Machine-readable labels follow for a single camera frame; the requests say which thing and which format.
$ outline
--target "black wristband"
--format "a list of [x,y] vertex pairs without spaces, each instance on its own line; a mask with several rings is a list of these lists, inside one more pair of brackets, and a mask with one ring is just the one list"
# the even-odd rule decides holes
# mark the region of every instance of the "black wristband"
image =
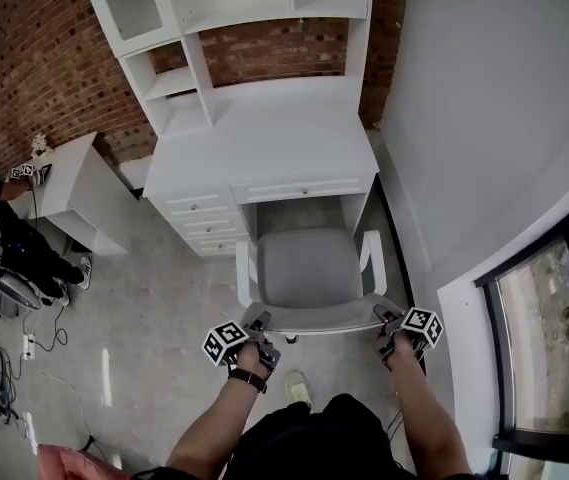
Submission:
[[251,373],[241,368],[235,368],[228,374],[229,379],[239,379],[257,388],[260,393],[266,393],[266,381],[255,373]]

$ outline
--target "gray chair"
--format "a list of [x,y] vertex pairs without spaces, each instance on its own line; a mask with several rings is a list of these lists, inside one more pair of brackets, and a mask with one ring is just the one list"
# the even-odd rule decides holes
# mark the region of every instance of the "gray chair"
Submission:
[[[235,258],[238,297],[248,308],[242,324],[268,311],[267,332],[289,340],[379,327],[375,306],[398,309],[383,297],[386,271],[378,231],[364,233],[359,257],[348,232],[318,228],[270,233],[257,248],[240,241]],[[364,295],[362,272],[369,261],[375,287]]]

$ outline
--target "yellow shoe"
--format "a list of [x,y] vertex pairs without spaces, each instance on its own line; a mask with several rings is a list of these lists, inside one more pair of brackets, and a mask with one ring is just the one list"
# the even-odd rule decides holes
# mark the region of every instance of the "yellow shoe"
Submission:
[[308,389],[306,378],[298,371],[292,371],[286,376],[286,394],[292,404],[304,402],[313,412],[313,401]]

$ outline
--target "brick wall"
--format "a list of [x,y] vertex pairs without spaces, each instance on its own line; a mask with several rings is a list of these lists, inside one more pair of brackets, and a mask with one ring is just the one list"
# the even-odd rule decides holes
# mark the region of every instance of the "brick wall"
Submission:
[[[399,42],[404,0],[374,0],[360,115],[381,113]],[[201,33],[215,86],[344,72],[348,23],[278,20]],[[159,49],[159,71],[184,65]],[[155,135],[113,57],[89,0],[0,0],[0,175],[30,156],[38,131],[52,146],[89,131],[112,164],[149,155]]]

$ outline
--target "red fabric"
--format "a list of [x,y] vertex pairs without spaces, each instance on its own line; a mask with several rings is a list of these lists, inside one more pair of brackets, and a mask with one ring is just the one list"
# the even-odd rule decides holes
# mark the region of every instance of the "red fabric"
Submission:
[[129,475],[85,452],[37,447],[37,480],[128,480]]

